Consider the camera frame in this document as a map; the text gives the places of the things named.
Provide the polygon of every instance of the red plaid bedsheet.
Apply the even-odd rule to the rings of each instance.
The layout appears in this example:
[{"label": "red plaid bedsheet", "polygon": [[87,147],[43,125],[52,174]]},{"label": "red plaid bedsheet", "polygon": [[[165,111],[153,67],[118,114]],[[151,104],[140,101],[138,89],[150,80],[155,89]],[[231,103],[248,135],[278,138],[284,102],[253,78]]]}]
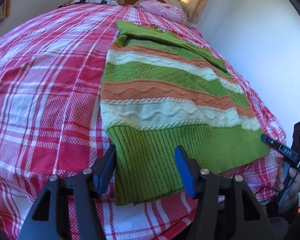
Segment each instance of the red plaid bedsheet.
[{"label": "red plaid bedsheet", "polygon": [[[51,174],[73,176],[109,147],[99,111],[100,80],[116,20],[158,25],[221,56],[188,28],[129,6],[80,4],[40,15],[0,38],[0,228],[17,239],[33,201]],[[226,62],[252,104],[264,132],[285,133],[256,92]],[[225,172],[242,174],[252,190],[271,186],[275,153]],[[265,201],[274,192],[258,194]],[[171,239],[194,218],[197,202],[185,193],[152,203],[116,206],[114,182],[98,200],[107,239]],[[74,203],[73,239],[79,239]]]}]

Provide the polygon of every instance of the pink pillow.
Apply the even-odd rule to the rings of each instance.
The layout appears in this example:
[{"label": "pink pillow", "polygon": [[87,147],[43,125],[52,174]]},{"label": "pink pillow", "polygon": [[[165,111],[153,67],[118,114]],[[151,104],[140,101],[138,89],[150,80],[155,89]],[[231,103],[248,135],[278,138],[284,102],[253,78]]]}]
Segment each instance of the pink pillow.
[{"label": "pink pillow", "polygon": [[139,3],[138,9],[161,16],[176,23],[181,23],[183,20],[181,9],[167,3],[161,3],[157,0],[145,0]]}]

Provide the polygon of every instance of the green stripe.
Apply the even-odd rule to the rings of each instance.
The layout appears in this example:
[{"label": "green stripe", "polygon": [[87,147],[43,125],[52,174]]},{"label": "green stripe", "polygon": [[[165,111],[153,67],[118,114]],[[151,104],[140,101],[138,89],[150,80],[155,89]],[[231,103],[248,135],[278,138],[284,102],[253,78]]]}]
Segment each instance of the green stripe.
[{"label": "green stripe", "polygon": [[141,64],[139,62],[128,62],[121,65],[106,62],[106,68],[102,78],[103,82],[124,82],[137,79],[170,82],[216,97],[229,95],[235,104],[242,107],[250,107],[245,94],[237,94],[234,91],[226,89],[219,80],[207,81],[202,77],[193,75],[184,70]]},{"label": "green stripe", "polygon": [[[150,49],[155,49],[158,51],[166,51],[169,53],[178,54],[180,57],[185,58],[185,59],[190,59],[190,60],[199,59],[199,60],[207,62],[202,56],[200,56],[196,53],[193,53],[189,50],[183,49],[183,48],[170,46],[170,45],[166,45],[166,44],[161,44],[161,43],[154,42],[154,41],[146,41],[146,40],[129,39],[127,41],[122,41],[122,39],[120,39],[120,38],[121,37],[117,38],[115,40],[115,43],[117,43],[118,46],[120,46],[122,48],[137,45],[137,46],[140,46],[143,48],[150,48]],[[224,77],[233,78],[233,76],[229,72],[224,72],[217,67],[212,66],[211,69]]]},{"label": "green stripe", "polygon": [[190,42],[177,37],[170,31],[159,30],[157,26],[146,27],[123,20],[116,21],[116,24],[120,32],[119,35],[123,36],[123,39],[127,39],[132,36],[137,39],[157,41],[164,44],[170,44],[175,47],[184,48],[201,55],[213,66],[227,72],[225,63],[222,59],[214,57],[208,49],[203,49],[197,45],[191,44]]},{"label": "green stripe", "polygon": [[261,142],[262,130],[241,126],[212,128],[185,125],[156,131],[140,131],[124,125],[106,130],[116,145],[116,204],[143,203],[183,190],[174,160],[182,145],[190,158],[215,174],[250,163],[269,153]]}]

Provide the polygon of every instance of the hand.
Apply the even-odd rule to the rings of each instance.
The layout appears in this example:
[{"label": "hand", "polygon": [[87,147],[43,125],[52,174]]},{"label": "hand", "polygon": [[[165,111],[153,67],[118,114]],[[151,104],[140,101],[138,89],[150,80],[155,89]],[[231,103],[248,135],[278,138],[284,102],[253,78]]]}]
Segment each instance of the hand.
[{"label": "hand", "polygon": [[[275,161],[276,161],[276,163],[278,163],[280,165],[280,167],[278,168],[278,174],[277,174],[277,177],[275,178],[274,188],[278,191],[281,191],[281,190],[283,190],[283,187],[284,187],[283,183],[284,183],[284,179],[285,179],[285,177],[283,175],[284,161],[280,157],[276,157]],[[299,188],[300,188],[300,174],[298,173],[297,177],[296,177],[296,174],[297,174],[296,169],[294,169],[294,168],[289,169],[289,176],[292,179],[295,178],[295,180],[293,181],[293,183],[290,187],[290,190],[289,190],[289,192],[288,192],[288,194],[287,194],[284,201],[293,199],[298,194],[298,191],[299,191]]]}]

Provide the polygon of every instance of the green striped sweater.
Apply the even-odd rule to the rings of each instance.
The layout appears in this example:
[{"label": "green striped sweater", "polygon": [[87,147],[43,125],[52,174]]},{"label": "green striped sweater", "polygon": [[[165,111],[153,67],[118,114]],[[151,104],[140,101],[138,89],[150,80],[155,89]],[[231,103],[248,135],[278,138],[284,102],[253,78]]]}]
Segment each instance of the green striped sweater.
[{"label": "green striped sweater", "polygon": [[182,145],[220,173],[269,150],[251,106],[224,62],[171,32],[117,21],[101,86],[101,118],[117,149],[118,205],[183,190],[174,161]]}]

